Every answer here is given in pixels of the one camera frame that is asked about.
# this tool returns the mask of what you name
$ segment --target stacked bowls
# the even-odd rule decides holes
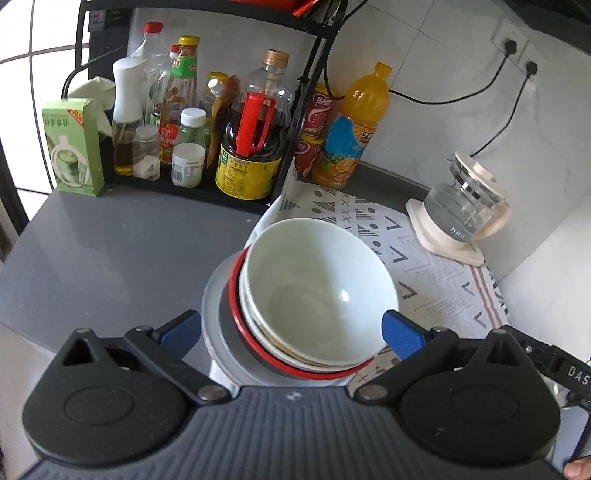
[[[346,230],[317,219],[271,225],[239,256],[229,282],[243,341],[285,375],[349,377],[385,346],[382,316],[398,308],[379,257]]]

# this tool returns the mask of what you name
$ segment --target spice rack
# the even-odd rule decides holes
[[[298,78],[299,86],[295,93],[291,110],[291,123],[287,134],[287,149],[281,159],[271,194],[266,198],[261,200],[235,199],[222,193],[215,185],[199,186],[193,189],[178,187],[170,180],[170,173],[167,170],[163,172],[160,180],[157,181],[122,177],[116,175],[113,170],[111,139],[103,140],[100,145],[103,172],[107,183],[124,184],[140,189],[224,205],[247,212],[263,213],[281,194],[285,177],[289,171],[301,135],[306,107],[312,99],[314,87],[343,24],[347,0],[327,0],[326,8],[334,8],[332,18],[327,22],[317,22],[310,18],[297,18],[287,12],[232,0],[81,0],[76,29],[74,70],[66,79],[62,97],[67,96],[69,84],[74,76],[86,68],[89,69],[90,78],[95,76],[113,78],[113,62],[126,56],[134,8],[177,8],[217,12],[281,25],[316,37],[304,71]],[[89,58],[91,60],[86,64],[82,64],[82,35],[87,12],[89,12]]]

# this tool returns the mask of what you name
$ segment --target teapot lid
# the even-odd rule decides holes
[[[497,183],[495,176],[475,161],[470,155],[456,152],[456,160],[462,167],[462,170],[467,172],[467,174],[476,182],[480,183],[484,189],[489,190],[501,200],[507,198],[505,189]]]

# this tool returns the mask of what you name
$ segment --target red bottle cap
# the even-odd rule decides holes
[[[162,22],[146,22],[144,24],[144,33],[160,33],[164,28]]]

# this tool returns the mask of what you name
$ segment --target red bottle clip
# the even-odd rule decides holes
[[[265,125],[263,126],[257,145],[253,145],[259,115],[265,102],[267,103]],[[238,155],[248,158],[263,148],[267,140],[271,121],[273,120],[276,103],[274,98],[266,97],[260,93],[246,94],[246,102],[244,103],[238,133],[236,134],[236,153]]]

